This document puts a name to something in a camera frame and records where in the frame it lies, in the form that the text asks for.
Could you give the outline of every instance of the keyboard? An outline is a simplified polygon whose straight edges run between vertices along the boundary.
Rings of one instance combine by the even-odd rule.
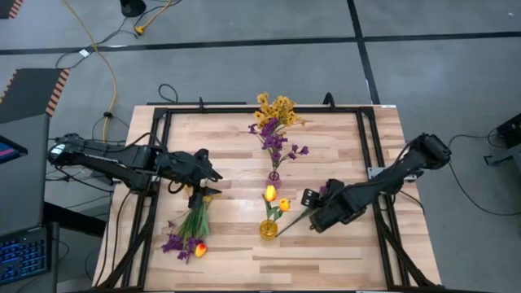
[[[45,227],[0,237],[0,285],[47,272],[51,241]]]

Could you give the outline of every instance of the tulip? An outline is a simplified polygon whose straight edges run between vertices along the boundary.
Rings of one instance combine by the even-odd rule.
[[[204,245],[203,243],[199,243],[196,247],[195,247],[195,256],[197,257],[201,257],[204,255],[204,253],[206,252],[207,248],[206,248],[206,245]]]
[[[267,202],[272,202],[277,199],[277,190],[274,186],[266,187],[266,193],[264,194],[264,198]]]
[[[280,208],[280,210],[283,212],[289,211],[290,201],[288,199],[281,199],[280,202],[278,202],[278,208]]]

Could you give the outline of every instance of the table frame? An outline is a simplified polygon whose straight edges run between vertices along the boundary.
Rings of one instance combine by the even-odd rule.
[[[157,107],[154,109],[152,118],[152,125],[150,131],[149,145],[155,144],[155,138],[158,138],[161,143],[167,143],[169,139],[169,130],[171,126],[172,117],[176,114],[216,114],[216,113],[253,113],[258,110],[258,106],[250,107],[234,107],[234,106],[222,106],[222,107],[205,107],[208,105],[199,98],[198,107],[188,108],[168,108],[168,107]],[[316,107],[294,107],[296,113],[352,113],[357,117],[357,126],[361,139],[361,149],[364,157],[366,169],[372,167],[371,155],[369,142],[366,135],[366,128],[364,125],[364,116],[368,119],[370,125],[370,132],[372,141],[375,149],[375,157],[378,167],[385,167],[383,159],[383,150],[380,144],[378,127],[376,125],[376,119],[374,109],[371,106],[353,106],[353,107],[337,107],[335,100],[330,93],[327,93],[321,106]],[[163,133],[158,134],[160,121],[164,119]],[[145,198],[151,197],[149,206],[149,213],[145,224],[139,230],[140,223],[142,221],[143,209],[145,208]],[[136,204],[136,210],[134,213],[134,220],[131,229],[131,235],[129,240],[129,249],[117,265],[116,269],[111,273],[107,280],[101,284],[104,288],[114,288],[117,281],[122,277],[121,288],[114,289],[115,291],[139,291],[144,288],[145,280],[147,277],[148,260],[150,257],[150,247],[152,241],[152,232],[155,222],[155,214],[157,211],[157,203],[159,198],[159,186],[156,182],[151,182],[151,192],[148,194],[138,195],[138,201]],[[443,291],[443,287],[437,286],[430,282],[422,272],[416,267],[414,262],[407,255],[401,245],[401,236],[397,224],[396,212],[392,205],[392,198],[390,195],[384,195],[384,202],[387,207],[387,219],[389,225],[387,225],[382,214],[382,208],[380,207],[379,201],[374,201],[373,212],[374,219],[377,228],[377,235],[379,240],[379,250],[382,257],[383,273],[388,290],[400,290],[400,291],[415,291],[418,289],[416,286],[410,285],[409,274],[413,277],[414,281],[419,287],[430,287],[435,291]],[[397,285],[394,282],[392,274],[392,266],[387,249],[387,242],[391,245],[396,253],[398,269],[400,270],[401,285]],[[137,286],[129,286],[130,274],[132,271],[132,264],[134,254],[143,245],[141,262],[138,271],[138,283]]]

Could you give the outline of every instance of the wooden plank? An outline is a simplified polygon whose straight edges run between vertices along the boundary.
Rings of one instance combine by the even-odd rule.
[[[384,158],[391,164],[405,145],[398,111],[395,108],[374,109]],[[128,142],[150,131],[153,111],[154,107],[135,107]],[[291,200],[291,210],[278,222],[279,229],[289,225],[304,210],[300,199],[305,188],[318,190],[333,177],[347,183],[366,181],[354,115],[302,116],[312,122],[305,128],[298,125],[287,131],[288,147],[292,143],[301,147],[307,145],[310,154],[287,162],[279,169],[282,189],[278,197]],[[247,125],[252,121],[250,114],[174,115],[168,148],[189,152],[203,147],[209,149],[214,168],[224,177],[211,186],[222,190],[222,194],[212,201],[208,210],[211,230],[211,235],[205,239],[208,252],[201,259],[190,259],[187,265],[177,259],[175,251],[164,254],[161,246],[173,232],[168,227],[168,220],[176,219],[186,211],[190,190],[170,195],[166,192],[168,182],[161,182],[145,290],[384,289],[371,207],[349,225],[337,224],[322,234],[309,230],[308,221],[301,221],[273,241],[265,241],[259,236],[259,223],[265,218],[261,194],[265,190],[270,162],[258,140],[247,133]],[[142,140],[139,144],[145,143],[147,141]],[[374,149],[371,154],[374,160]],[[403,190],[419,199],[415,184],[405,184]],[[110,257],[102,280],[112,265],[115,219],[126,192],[126,188],[118,186],[114,194],[108,236]],[[128,247],[135,204],[136,197],[131,196],[121,213],[116,262]],[[395,209],[405,250],[428,278],[439,283],[422,210],[413,200],[400,195],[396,198]],[[94,280],[101,270],[103,253],[102,249]],[[137,280],[140,256],[141,252],[134,258],[131,285]],[[396,260],[392,260],[392,266],[395,280],[398,280]]]

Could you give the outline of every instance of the orange and black tape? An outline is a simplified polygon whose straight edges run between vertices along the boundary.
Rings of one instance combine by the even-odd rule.
[[[9,11],[9,19],[13,20],[18,15],[18,11],[20,11],[20,8],[22,8],[23,0],[15,0],[13,2],[13,6],[11,7],[11,10]]]
[[[49,103],[47,104],[46,112],[49,116],[53,116],[55,114],[56,107],[58,106],[59,97],[62,95],[63,88],[68,79],[68,74],[70,73],[70,69],[64,69],[59,74],[58,81],[56,82],[55,89],[52,91],[50,95]]]
[[[11,83],[15,79],[16,73],[18,73],[18,69],[15,70],[15,73],[13,73],[13,76],[11,77],[9,82],[7,82],[6,90],[4,90],[2,95],[0,96],[0,104],[3,102],[3,99],[6,97],[7,91],[9,90],[9,87],[11,86]]]

